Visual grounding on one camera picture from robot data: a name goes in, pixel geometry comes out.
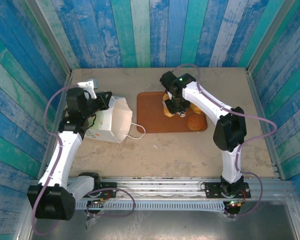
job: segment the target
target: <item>blue wooden wall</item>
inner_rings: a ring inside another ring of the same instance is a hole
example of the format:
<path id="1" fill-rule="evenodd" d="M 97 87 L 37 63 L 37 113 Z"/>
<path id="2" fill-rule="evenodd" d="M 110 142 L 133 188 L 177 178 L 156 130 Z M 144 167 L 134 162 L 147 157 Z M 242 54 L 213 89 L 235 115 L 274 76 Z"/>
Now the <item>blue wooden wall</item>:
<path id="1" fill-rule="evenodd" d="M 0 240 L 14 236 L 48 144 L 44 110 L 65 79 L 25 0 L 0 0 Z M 58 103 L 49 109 L 49 128 Z"/>
<path id="2" fill-rule="evenodd" d="M 300 0 L 295 0 L 252 73 L 286 179 L 300 198 Z"/>
<path id="3" fill-rule="evenodd" d="M 75 68 L 246 67 L 284 0 L 36 0 Z"/>

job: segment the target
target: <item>orange tray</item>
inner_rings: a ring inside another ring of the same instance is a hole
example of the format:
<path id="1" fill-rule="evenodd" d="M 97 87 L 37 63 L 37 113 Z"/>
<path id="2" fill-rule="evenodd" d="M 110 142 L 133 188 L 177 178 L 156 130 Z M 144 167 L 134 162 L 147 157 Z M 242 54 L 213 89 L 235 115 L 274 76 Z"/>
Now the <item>orange tray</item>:
<path id="1" fill-rule="evenodd" d="M 164 115 L 163 96 L 164 91 L 141 92 L 137 97 L 137 123 L 145 128 L 147 133 L 184 133 L 193 132 L 187 126 L 188 117 L 194 113 L 189 107 L 185 117 L 175 114 L 173 117 Z M 204 116 L 203 127 L 199 130 L 202 132 L 207 129 L 206 115 Z M 143 133 L 141 127 L 137 127 L 140 133 Z"/>

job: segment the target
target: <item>white paper bag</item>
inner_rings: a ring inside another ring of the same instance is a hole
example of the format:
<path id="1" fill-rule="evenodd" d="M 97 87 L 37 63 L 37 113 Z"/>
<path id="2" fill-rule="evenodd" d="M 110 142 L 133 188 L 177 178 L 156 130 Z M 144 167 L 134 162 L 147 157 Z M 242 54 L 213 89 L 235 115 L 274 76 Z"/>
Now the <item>white paper bag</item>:
<path id="1" fill-rule="evenodd" d="M 108 110 L 98 111 L 95 121 L 93 117 L 89 118 L 89 125 L 91 126 L 93 121 L 94 125 L 85 132 L 85 138 L 122 143 L 126 137 L 134 138 L 128 135 L 131 124 L 134 124 L 131 120 L 132 111 L 128 107 L 126 99 L 112 96 Z"/>

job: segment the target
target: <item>beige table surface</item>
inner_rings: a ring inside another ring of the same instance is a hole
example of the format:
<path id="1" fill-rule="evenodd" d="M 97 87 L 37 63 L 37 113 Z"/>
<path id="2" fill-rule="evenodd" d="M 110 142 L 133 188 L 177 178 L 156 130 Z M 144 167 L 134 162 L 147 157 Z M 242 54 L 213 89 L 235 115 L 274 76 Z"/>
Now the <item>beige table surface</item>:
<path id="1" fill-rule="evenodd" d="M 137 95 L 163 91 L 159 79 L 172 68 L 101 68 L 75 69 L 72 83 L 97 78 L 100 91 L 112 91 L 126 98 L 137 121 Z M 244 68 L 200 68 L 201 85 L 222 102 L 240 106 L 245 113 L 257 115 Z M 176 76 L 197 73 L 182 68 Z M 207 118 L 204 132 L 149 133 L 142 139 L 126 138 L 112 143 L 85 138 L 79 147 L 70 171 L 71 177 L 81 172 L 96 172 L 104 177 L 219 177 L 223 170 L 221 151 L 213 142 L 215 126 Z M 248 138 L 262 133 L 259 121 L 246 119 Z M 141 134 L 131 126 L 130 135 Z M 263 139 L 243 148 L 241 166 L 261 177 L 274 177 L 272 163 Z"/>

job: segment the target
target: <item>paper bag handle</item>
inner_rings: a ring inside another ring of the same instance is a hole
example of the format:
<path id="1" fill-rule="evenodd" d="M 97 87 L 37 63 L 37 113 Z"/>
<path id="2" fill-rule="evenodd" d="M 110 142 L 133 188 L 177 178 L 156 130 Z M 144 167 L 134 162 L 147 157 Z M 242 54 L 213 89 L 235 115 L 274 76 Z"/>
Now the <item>paper bag handle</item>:
<path id="1" fill-rule="evenodd" d="M 141 126 L 139 124 L 136 124 L 136 123 L 133 123 L 133 122 L 131 122 L 131 124 L 139 126 L 140 128 L 142 128 L 143 131 L 144 131 L 144 133 L 142 134 L 141 137 L 133 137 L 133 136 L 130 136 L 130 135 L 126 135 L 127 137 L 132 138 L 132 139 L 140 139 L 140 138 L 142 138 L 146 134 L 146 130 L 145 130 L 145 128 L 143 126 Z"/>

